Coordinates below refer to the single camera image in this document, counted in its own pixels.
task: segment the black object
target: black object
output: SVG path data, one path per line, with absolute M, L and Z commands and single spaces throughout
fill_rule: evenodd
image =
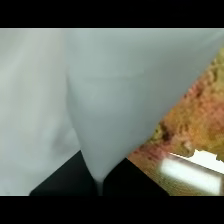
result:
M 76 153 L 49 178 L 36 187 L 30 196 L 97 196 L 81 151 Z M 168 196 L 129 160 L 124 159 L 104 181 L 103 196 Z

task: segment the colorful patterned surface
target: colorful patterned surface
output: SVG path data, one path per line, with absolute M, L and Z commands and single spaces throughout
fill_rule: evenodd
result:
M 170 153 L 189 158 L 195 149 L 216 154 L 224 162 L 224 48 L 154 135 L 128 158 L 171 195 L 207 195 L 159 173 L 159 164 Z

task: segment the white light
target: white light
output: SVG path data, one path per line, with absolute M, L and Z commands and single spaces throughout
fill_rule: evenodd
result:
M 216 155 L 210 152 L 195 150 L 194 155 L 190 158 L 185 158 L 176 154 L 172 155 L 224 174 L 224 163 L 222 161 L 217 161 Z
M 161 164 L 161 172 L 205 192 L 214 195 L 220 194 L 221 177 L 205 173 L 179 161 L 164 159 Z

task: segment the piping bag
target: piping bag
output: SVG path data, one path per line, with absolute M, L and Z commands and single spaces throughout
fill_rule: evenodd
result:
M 66 29 L 68 109 L 99 191 L 224 44 L 222 28 Z

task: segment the brown textured surface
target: brown textured surface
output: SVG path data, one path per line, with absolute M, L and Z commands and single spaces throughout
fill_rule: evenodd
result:
M 191 157 L 195 148 L 224 161 L 224 48 L 162 119 L 154 135 L 128 158 L 171 195 L 206 195 L 158 171 L 169 152 Z

